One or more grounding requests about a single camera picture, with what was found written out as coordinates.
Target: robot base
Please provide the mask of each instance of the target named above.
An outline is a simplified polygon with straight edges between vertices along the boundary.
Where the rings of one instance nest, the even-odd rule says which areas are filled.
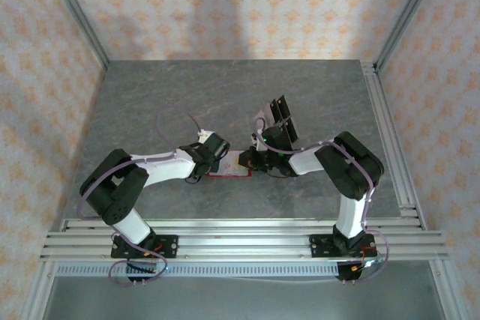
[[[167,259],[177,257],[177,249],[179,248],[179,237],[177,235],[156,235],[150,234],[141,244],[140,247],[153,251],[162,255]],[[113,259],[148,259],[154,256],[134,249],[120,236],[113,238],[112,252],[110,254]]]
[[[360,240],[347,251],[338,247],[334,242],[334,237],[335,235],[333,234],[310,235],[309,241],[312,258],[340,258],[344,256],[350,258],[374,258],[377,256],[375,237],[371,234],[363,234]]]

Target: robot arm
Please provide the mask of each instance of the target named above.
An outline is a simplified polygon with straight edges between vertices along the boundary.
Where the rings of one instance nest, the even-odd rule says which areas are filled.
[[[257,114],[256,125],[261,129],[252,134],[254,146],[241,154],[239,163],[267,173],[277,169],[285,177],[325,171],[340,192],[340,212],[333,229],[334,245],[343,255],[355,250],[365,235],[364,210],[384,173],[382,162],[346,131],[331,141],[293,150],[292,144],[298,136],[283,96]]]
[[[105,178],[87,197],[87,203],[101,219],[124,235],[132,244],[154,250],[162,239],[135,211],[134,205],[144,187],[169,179],[198,181],[209,171],[216,171],[230,145],[212,131],[201,130],[198,141],[176,149],[174,154],[129,155],[122,149],[112,151],[80,187],[86,191],[115,166],[125,167]],[[112,257],[136,259],[145,256],[121,237],[114,238]]]

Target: gray marble table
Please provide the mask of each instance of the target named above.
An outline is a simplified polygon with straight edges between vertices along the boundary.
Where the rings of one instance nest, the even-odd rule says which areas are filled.
[[[168,147],[155,132],[159,106],[179,103],[231,149],[250,146],[252,118],[285,94],[300,136],[297,146],[348,130],[386,169],[370,217],[396,217],[398,204],[359,61],[114,61],[106,73],[66,218],[76,218],[81,183],[115,148],[156,154]],[[196,141],[190,119],[167,111],[160,126],[177,145]],[[136,209],[147,219],[335,218],[339,193],[323,172],[276,179],[204,178],[196,185],[165,181],[144,189]]]

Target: floral wall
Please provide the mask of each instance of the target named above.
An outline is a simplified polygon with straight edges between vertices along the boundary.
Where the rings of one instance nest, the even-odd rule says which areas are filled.
[[[62,0],[0,0],[0,14],[0,318],[19,319],[102,71]]]
[[[373,61],[407,0],[79,0],[112,60]]]
[[[480,0],[423,0],[381,79],[428,225],[448,232],[477,319]]]

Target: floor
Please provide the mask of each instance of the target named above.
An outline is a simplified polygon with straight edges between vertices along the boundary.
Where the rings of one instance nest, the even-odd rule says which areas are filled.
[[[298,147],[348,130],[385,165],[370,217],[396,217],[398,203],[359,61],[114,61],[110,64],[69,198],[76,218],[78,189],[115,148],[157,154],[168,147],[155,132],[156,109],[178,103],[214,130],[231,149],[250,146],[253,117],[285,94],[295,119]],[[160,124],[175,144],[197,140],[185,115],[168,111]],[[147,219],[318,218],[338,214],[339,193],[323,172],[276,179],[203,178],[196,185],[165,181],[142,191],[135,209]]]
[[[58,277],[52,295],[45,320],[443,319],[428,262],[392,262],[356,286],[328,277],[166,277],[125,289],[105,277]]]

